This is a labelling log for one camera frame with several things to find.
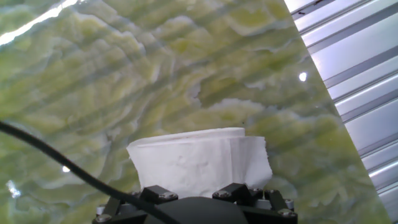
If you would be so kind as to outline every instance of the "black wire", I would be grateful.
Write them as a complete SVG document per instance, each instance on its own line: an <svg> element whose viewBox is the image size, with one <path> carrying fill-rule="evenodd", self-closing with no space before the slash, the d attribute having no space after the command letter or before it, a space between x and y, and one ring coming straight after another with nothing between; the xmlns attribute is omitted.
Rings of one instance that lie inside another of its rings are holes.
<svg viewBox="0 0 398 224"><path fill-rule="evenodd" d="M94 188L102 191L103 193L109 195L110 197L116 198L118 200L123 200L127 203L130 203L137 208L145 211L146 213L154 216L155 218L159 219L160 221L164 222L165 224L180 224L178 221L170 217L168 214L160 211L159 209L155 208L155 206L151 203L145 202L136 198L135 196L120 192L104 183L99 181L98 179L94 178L93 176L89 175L89 173L85 172L83 169L78 167L72 161L67 159L53 147L49 146L47 143L43 142L42 140L36 138L35 136L22 131L18 128L15 128L9 124L6 124L0 121L0 131L14 136L31 146L36 147L44 154L51 157L53 160L57 161L59 164L67 167L72 171L75 175L77 175L80 179L84 180L87 184L90 184Z"/></svg>

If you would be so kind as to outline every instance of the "white paper towel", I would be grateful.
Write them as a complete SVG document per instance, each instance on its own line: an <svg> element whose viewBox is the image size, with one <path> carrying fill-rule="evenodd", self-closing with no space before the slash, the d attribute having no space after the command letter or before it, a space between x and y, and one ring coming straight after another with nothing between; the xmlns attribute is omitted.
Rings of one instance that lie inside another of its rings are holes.
<svg viewBox="0 0 398 224"><path fill-rule="evenodd" d="M132 142L127 150L141 188L159 185L184 197L211 197L231 183L263 188L272 177L263 137L244 128L170 134Z"/></svg>

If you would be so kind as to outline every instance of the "toilet paper roll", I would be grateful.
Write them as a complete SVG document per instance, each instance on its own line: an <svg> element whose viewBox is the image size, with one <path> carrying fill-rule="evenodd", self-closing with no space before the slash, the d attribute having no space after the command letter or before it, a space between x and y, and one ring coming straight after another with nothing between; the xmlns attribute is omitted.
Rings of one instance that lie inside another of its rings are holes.
<svg viewBox="0 0 398 224"><path fill-rule="evenodd" d="M263 188L272 177L263 137L243 128L171 134L132 142L127 150L141 188L159 185L184 197L211 197L231 184Z"/></svg>

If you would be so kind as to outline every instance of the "green marble surface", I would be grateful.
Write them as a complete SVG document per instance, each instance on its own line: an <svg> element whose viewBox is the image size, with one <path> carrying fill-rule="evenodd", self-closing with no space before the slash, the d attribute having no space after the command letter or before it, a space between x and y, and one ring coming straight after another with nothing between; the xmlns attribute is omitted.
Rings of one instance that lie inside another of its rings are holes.
<svg viewBox="0 0 398 224"><path fill-rule="evenodd" d="M0 118L123 191L129 142L245 127L300 223L390 223L283 0L0 1ZM4 134L0 168L1 223L90 223L108 198Z"/></svg>

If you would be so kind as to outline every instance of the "metal siding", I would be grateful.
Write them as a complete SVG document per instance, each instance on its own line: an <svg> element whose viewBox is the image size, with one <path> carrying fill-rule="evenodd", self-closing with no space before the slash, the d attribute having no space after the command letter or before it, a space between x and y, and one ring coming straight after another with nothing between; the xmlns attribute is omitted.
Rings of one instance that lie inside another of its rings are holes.
<svg viewBox="0 0 398 224"><path fill-rule="evenodd" d="M285 1L381 200L397 222L398 0ZM317 3L319 8L303 16Z"/></svg>

